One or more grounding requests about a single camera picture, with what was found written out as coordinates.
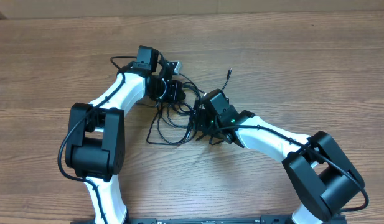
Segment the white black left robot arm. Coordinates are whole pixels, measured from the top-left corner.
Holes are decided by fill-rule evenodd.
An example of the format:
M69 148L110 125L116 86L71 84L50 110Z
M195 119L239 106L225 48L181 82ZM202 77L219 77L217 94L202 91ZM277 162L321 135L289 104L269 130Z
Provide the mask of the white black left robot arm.
M173 79L180 70L179 61L141 45L100 97L71 107L57 165L64 177L86 185L95 211L90 223L128 222L118 177L126 147L124 118L145 96L157 103L184 100L181 82Z

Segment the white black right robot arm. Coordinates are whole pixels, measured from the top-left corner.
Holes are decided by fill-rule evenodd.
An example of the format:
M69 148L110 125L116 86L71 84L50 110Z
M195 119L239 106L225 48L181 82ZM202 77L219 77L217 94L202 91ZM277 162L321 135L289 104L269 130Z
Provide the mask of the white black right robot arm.
M194 129L220 142L254 149L280 162L301 201L281 223L345 223L343 213L368 207L365 182L335 139L318 131L296 134L254 113L238 112L221 89L195 99Z

